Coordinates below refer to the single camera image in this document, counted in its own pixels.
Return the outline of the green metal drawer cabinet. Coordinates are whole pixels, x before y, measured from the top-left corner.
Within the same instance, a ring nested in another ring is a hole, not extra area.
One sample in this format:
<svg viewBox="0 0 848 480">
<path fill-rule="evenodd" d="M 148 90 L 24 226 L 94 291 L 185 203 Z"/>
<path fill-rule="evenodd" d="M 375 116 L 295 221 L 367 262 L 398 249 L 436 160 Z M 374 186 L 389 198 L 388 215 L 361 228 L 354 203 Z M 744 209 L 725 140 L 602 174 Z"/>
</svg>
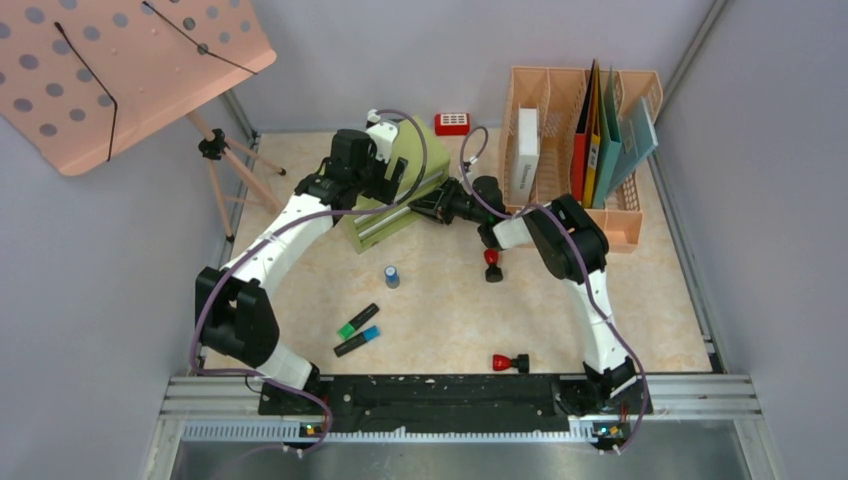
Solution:
<svg viewBox="0 0 848 480">
<path fill-rule="evenodd" d="M 339 221 L 358 254 L 418 220 L 409 203 L 431 193 L 448 178 L 450 155 L 423 119 L 415 115 L 411 121 L 387 123 L 395 133 L 387 176 L 392 176 L 400 160 L 407 162 L 395 197 L 399 204 L 380 214 L 346 215 Z"/>
</svg>

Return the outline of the small blue glue bottle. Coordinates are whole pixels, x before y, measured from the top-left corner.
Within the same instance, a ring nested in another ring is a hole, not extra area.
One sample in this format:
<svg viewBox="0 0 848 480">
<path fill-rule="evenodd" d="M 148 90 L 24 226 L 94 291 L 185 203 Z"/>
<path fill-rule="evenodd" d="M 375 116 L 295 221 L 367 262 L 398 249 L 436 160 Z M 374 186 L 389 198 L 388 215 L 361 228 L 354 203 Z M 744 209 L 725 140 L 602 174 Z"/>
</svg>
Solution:
<svg viewBox="0 0 848 480">
<path fill-rule="evenodd" d="M 400 277 L 395 266 L 389 265 L 384 269 L 385 283 L 388 288 L 395 289 L 400 285 Z"/>
</svg>

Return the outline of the red and black dumbbell toy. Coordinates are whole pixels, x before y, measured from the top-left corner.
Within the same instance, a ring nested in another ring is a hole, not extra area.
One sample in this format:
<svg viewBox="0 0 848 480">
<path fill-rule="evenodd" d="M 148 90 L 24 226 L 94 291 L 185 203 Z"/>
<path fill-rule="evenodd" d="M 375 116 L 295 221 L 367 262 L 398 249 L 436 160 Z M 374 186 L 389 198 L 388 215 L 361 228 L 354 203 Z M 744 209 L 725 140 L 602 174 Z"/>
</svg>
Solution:
<svg viewBox="0 0 848 480">
<path fill-rule="evenodd" d="M 487 248 L 484 251 L 484 260 L 486 262 L 486 270 L 484 278 L 488 283 L 498 283 L 504 278 L 503 271 L 499 266 L 500 254 L 494 248 Z"/>
</svg>

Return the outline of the white paper booklet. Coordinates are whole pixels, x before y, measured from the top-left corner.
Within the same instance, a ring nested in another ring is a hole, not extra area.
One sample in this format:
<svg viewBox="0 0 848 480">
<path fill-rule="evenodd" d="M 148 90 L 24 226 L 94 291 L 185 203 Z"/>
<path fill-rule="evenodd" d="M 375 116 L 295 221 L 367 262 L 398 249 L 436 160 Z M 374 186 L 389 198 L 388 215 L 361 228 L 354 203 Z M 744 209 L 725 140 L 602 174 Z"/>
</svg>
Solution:
<svg viewBox="0 0 848 480">
<path fill-rule="evenodd" d="M 510 164 L 510 200 L 529 201 L 540 156 L 539 112 L 521 107 L 515 116 L 513 152 Z"/>
</svg>

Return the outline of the red black dumbbell half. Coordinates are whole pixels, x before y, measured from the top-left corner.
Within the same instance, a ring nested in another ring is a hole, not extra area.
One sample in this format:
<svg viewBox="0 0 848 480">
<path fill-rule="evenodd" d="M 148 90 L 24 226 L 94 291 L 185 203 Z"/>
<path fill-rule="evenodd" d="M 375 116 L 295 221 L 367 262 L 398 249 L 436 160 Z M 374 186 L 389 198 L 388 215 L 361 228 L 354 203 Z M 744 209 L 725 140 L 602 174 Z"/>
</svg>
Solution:
<svg viewBox="0 0 848 480">
<path fill-rule="evenodd" d="M 528 374 L 530 371 L 530 358 L 528 354 L 518 354 L 514 358 L 501 354 L 492 356 L 492 369 L 496 372 L 516 370 L 519 374 Z"/>
</svg>

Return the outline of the yellow plastic clip folder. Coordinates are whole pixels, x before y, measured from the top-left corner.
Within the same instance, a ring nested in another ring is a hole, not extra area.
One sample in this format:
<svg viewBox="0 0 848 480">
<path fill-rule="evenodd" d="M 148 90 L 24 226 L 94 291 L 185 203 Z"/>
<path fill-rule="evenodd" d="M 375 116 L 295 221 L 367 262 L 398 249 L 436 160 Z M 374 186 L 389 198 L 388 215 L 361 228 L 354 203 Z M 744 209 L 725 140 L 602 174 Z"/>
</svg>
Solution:
<svg viewBox="0 0 848 480">
<path fill-rule="evenodd" d="M 595 90 L 595 107 L 596 107 L 596 111 L 595 111 L 595 116 L 593 117 L 592 127 L 591 127 L 591 130 L 590 130 L 588 158 L 587 158 L 587 163 L 586 163 L 585 188 L 584 188 L 583 199 L 581 201 L 581 204 L 582 204 L 583 207 L 590 207 L 591 204 L 592 204 L 592 196 L 593 196 L 594 182 L 595 182 L 595 175 L 596 175 L 596 166 L 597 166 L 597 160 L 598 160 L 599 149 L 600 149 L 600 133 L 599 133 L 600 126 L 599 126 L 599 119 L 598 119 L 598 115 L 599 115 L 598 110 L 599 110 L 599 102 L 600 102 L 600 100 L 599 100 L 599 90 L 600 90 L 599 73 L 600 73 L 600 66 L 599 66 L 599 61 L 598 61 L 598 67 L 595 69 L 595 74 L 596 74 L 596 76 L 595 76 L 595 88 L 596 88 L 596 90 Z"/>
</svg>

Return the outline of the light blue hardcover book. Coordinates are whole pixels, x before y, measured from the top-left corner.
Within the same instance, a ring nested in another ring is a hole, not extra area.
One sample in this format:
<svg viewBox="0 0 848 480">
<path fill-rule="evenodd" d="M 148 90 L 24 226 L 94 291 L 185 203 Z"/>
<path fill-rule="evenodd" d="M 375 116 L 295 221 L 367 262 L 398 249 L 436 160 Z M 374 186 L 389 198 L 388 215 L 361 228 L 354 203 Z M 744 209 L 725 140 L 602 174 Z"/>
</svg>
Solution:
<svg viewBox="0 0 848 480">
<path fill-rule="evenodd" d="M 622 148 L 607 195 L 614 193 L 659 145 L 650 101 L 646 96 L 635 102 L 624 116 L 620 131 Z"/>
</svg>

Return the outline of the teal plastic folder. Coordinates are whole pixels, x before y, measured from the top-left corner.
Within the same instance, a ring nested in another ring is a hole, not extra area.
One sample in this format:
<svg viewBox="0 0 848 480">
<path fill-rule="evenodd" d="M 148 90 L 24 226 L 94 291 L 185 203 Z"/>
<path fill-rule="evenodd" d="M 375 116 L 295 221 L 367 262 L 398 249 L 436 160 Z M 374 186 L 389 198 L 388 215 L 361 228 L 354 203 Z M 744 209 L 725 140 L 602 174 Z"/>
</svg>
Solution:
<svg viewBox="0 0 848 480">
<path fill-rule="evenodd" d="M 600 152 L 592 197 L 593 209 L 604 207 L 622 146 L 617 115 L 616 74 L 612 68 L 601 75 L 600 86 L 602 87 L 599 102 Z"/>
</svg>

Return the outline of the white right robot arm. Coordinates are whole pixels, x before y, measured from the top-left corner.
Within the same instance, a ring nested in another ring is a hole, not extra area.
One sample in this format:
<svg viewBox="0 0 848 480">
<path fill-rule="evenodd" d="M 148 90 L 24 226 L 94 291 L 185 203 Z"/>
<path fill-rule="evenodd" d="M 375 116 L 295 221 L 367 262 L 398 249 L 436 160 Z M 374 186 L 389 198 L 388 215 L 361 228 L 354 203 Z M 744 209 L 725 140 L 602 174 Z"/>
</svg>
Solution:
<svg viewBox="0 0 848 480">
<path fill-rule="evenodd" d="M 626 400 L 638 381 L 638 369 L 617 330 L 609 300 L 609 243 L 572 195 L 511 215 L 494 177 L 475 179 L 470 190 L 449 178 L 411 201 L 409 208 L 444 225 L 455 218 L 475 222 L 483 244 L 497 252 L 534 245 L 549 273 L 567 287 L 584 338 L 586 379 L 567 394 L 564 408 L 573 415 L 612 412 Z"/>
</svg>

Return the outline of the red small box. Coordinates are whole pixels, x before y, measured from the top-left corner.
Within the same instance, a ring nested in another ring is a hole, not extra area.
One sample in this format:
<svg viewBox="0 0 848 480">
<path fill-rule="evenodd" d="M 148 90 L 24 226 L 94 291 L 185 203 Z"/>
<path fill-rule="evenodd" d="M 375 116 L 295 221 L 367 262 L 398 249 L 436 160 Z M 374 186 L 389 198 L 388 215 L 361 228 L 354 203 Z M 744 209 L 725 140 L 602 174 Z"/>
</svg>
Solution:
<svg viewBox="0 0 848 480">
<path fill-rule="evenodd" d="M 471 131 L 471 116 L 467 112 L 438 113 L 433 130 L 437 136 L 465 136 Z"/>
</svg>

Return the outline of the black blue highlighter marker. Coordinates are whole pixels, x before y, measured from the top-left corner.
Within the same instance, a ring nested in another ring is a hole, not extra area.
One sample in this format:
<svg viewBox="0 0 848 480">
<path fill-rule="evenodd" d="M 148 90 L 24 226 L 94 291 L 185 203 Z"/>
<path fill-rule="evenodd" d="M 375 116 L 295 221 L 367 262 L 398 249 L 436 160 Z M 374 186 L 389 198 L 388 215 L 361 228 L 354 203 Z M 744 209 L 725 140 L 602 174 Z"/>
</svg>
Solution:
<svg viewBox="0 0 848 480">
<path fill-rule="evenodd" d="M 343 341 L 334 348 L 334 354 L 337 358 L 343 357 L 350 352 L 360 348 L 361 346 L 373 341 L 381 335 L 378 326 L 371 326 L 362 332 L 359 332 L 349 339 Z"/>
</svg>

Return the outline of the black green highlighter marker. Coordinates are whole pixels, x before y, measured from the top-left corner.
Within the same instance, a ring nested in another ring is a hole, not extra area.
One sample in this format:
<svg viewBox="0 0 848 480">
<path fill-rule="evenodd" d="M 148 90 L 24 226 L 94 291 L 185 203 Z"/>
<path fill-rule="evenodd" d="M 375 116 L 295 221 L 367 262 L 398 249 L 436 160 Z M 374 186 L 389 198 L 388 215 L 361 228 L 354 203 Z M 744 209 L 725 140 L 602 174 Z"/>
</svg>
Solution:
<svg viewBox="0 0 848 480">
<path fill-rule="evenodd" d="M 345 323 L 338 331 L 337 334 L 342 341 L 346 341 L 351 338 L 354 334 L 358 332 L 358 330 L 365 325 L 377 312 L 379 311 L 379 307 L 375 303 L 371 303 L 366 306 L 362 311 L 357 313 L 352 319 L 350 319 L 347 323 Z"/>
</svg>

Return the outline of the red folder in organizer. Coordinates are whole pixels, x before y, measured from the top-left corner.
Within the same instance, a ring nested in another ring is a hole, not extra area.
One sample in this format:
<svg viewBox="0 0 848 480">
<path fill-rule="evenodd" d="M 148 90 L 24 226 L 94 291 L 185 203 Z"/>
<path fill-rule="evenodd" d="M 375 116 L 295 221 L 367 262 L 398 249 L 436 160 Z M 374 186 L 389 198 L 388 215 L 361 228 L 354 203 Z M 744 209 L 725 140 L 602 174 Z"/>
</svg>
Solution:
<svg viewBox="0 0 848 480">
<path fill-rule="evenodd" d="M 575 128 L 573 155 L 570 168 L 571 194 L 578 202 L 583 199 L 585 188 L 586 163 L 588 158 L 590 130 L 595 116 L 595 69 L 598 60 L 594 59 L 588 70 L 586 91 L 582 101 L 580 115 Z"/>
</svg>

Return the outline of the beige plastic file organizer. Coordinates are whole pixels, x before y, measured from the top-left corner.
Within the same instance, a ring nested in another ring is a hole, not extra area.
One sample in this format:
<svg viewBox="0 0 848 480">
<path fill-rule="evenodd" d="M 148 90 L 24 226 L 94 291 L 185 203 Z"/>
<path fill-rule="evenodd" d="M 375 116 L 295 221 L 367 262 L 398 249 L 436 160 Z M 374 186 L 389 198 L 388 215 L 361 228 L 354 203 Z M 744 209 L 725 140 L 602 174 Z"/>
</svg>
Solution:
<svg viewBox="0 0 848 480">
<path fill-rule="evenodd" d="M 588 68 L 513 66 L 499 141 L 498 179 L 506 208 L 515 212 L 528 202 L 546 203 L 571 191 L 571 164 L 576 129 L 590 85 Z M 538 113 L 540 157 L 528 194 L 512 187 L 518 148 L 518 113 Z M 604 207 L 589 215 L 602 228 L 615 253 L 632 253 L 640 241 L 644 214 L 639 203 L 636 175 L 613 193 Z"/>
</svg>

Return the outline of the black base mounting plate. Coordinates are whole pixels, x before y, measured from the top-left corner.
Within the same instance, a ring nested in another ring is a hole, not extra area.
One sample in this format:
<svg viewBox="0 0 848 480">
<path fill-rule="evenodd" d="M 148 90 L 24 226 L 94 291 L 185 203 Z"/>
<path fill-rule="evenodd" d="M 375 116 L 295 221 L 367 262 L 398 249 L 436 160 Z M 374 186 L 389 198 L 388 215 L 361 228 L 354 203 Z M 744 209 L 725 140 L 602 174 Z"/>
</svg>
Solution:
<svg viewBox="0 0 848 480">
<path fill-rule="evenodd" d="M 265 385 L 262 416 L 333 415 L 334 433 L 565 432 L 592 416 L 652 413 L 641 383 L 604 400 L 582 375 L 336 375 L 304 398 Z"/>
</svg>

